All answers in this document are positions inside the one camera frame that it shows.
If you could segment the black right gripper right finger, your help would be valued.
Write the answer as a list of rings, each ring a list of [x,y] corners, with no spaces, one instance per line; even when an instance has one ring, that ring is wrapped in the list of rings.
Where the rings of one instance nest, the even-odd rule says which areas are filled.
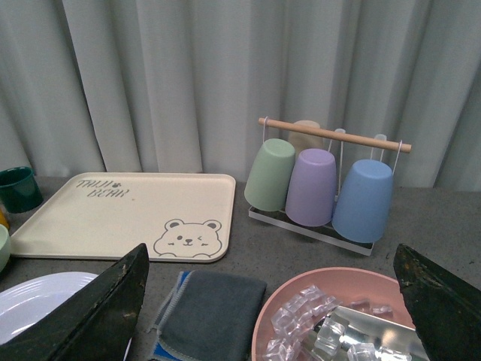
[[[393,268],[428,358],[479,360],[480,290],[405,244]]]

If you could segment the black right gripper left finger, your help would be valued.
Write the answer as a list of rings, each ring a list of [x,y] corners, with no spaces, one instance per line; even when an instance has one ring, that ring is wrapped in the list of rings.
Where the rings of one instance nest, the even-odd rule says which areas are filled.
[[[144,303],[150,261],[140,243],[26,331],[3,360],[122,360]]]

